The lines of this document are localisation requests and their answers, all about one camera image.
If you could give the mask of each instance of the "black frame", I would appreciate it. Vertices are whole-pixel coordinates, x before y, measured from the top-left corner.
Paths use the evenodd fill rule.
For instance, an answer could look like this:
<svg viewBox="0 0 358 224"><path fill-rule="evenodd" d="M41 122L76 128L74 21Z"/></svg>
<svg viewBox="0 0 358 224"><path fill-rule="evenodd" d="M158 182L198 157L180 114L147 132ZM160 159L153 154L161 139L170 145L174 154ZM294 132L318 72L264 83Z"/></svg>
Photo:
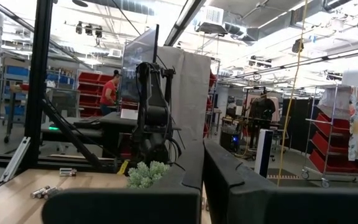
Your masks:
<svg viewBox="0 0 358 224"><path fill-rule="evenodd" d="M71 167L82 172L112 172L111 170L97 169L85 159L39 157L42 120L40 99L45 91L52 7L53 0L37 1L31 60L32 69L29 76L29 94L25 118L26 121L32 122L26 122L24 130L24 136L31 137L31 142L17 174L26 169L59 169L61 167ZM11 159L12 155L0 154L0 167L6 167Z"/></svg>

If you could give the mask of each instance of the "person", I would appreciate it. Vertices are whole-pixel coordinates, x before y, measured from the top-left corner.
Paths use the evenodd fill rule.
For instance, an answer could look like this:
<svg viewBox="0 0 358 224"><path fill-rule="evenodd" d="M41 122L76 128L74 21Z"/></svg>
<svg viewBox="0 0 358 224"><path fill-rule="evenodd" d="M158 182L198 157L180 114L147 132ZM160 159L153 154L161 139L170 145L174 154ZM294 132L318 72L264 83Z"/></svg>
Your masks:
<svg viewBox="0 0 358 224"><path fill-rule="evenodd" d="M108 81L103 86L102 97L100 99L100 110L102 115L105 116L113 111L115 111L112 106L116 102L116 85L119 83L121 75L118 70L114 71L112 80Z"/></svg>

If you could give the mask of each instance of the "caster wheel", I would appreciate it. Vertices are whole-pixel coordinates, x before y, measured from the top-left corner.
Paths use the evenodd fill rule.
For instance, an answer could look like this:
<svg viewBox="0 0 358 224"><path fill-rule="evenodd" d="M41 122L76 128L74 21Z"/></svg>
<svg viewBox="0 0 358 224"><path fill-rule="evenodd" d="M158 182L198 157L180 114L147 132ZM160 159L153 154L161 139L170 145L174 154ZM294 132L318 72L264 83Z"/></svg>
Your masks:
<svg viewBox="0 0 358 224"><path fill-rule="evenodd" d="M324 188L329 188L329 181L328 180L321 181L321 186Z"/></svg>
<svg viewBox="0 0 358 224"><path fill-rule="evenodd" d="M302 172L302 178L305 180L309 179L309 173L308 172Z"/></svg>

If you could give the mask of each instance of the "concrete floor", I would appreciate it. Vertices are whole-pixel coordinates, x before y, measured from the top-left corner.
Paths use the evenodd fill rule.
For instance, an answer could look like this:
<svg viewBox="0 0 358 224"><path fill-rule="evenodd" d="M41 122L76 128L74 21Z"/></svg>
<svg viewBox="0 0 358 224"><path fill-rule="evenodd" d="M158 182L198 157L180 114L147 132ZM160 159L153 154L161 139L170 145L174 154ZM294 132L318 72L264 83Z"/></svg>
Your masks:
<svg viewBox="0 0 358 224"><path fill-rule="evenodd" d="M13 149L17 148L20 144L20 141L22 140L24 136L24 127L20 124L15 124L12 130L12 135L10 137L9 143L4 143L4 137L6 133L6 126L2 125L2 122L0 123L0 154L6 154L9 153L9 151L12 151ZM216 142L218 142L219 135L212 137ZM76 148L74 148L71 144L65 144L69 146L64 153L66 155L71 156L80 156L81 154L76 151ZM50 156L51 154L60 154L61 151L57 151L58 144L55 142L44 142L44 146L40 148L41 154L40 156L46 157ZM92 146L87 145L86 146L90 151L95 153L97 156L101 157L102 149L100 149L98 146ZM280 168L280 152L278 151L272 151L272 154L275 155L275 162L270 161L269 168ZM249 167L254 166L254 161L245 161L242 160L245 165ZM283 169L286 171L289 171L299 177L301 177L303 164L305 161L304 154L301 154L297 150L289 150L283 155ZM309 161L306 160L306 166L314 168L314 165ZM342 178L329 178L329 180L335 180L330 181L331 187L358 187L358 183L352 183L351 180L353 177L342 177ZM320 186L321 185L321 177L319 175L310 173L309 180L311 180L312 183Z"/></svg>

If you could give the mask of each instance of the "wooden table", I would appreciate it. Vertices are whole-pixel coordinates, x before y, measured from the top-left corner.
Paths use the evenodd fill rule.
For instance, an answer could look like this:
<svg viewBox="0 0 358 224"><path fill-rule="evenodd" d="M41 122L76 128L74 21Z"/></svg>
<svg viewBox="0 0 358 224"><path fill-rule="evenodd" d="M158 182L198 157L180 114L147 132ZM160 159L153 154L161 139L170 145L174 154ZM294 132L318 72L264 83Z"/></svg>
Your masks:
<svg viewBox="0 0 358 224"><path fill-rule="evenodd" d="M69 188L123 188L127 178L123 175L78 172L76 177L60 177L57 170L29 169L0 186L0 223L41 224L44 199L32 199L30 193L49 185ZM209 213L203 210L202 224L209 224Z"/></svg>

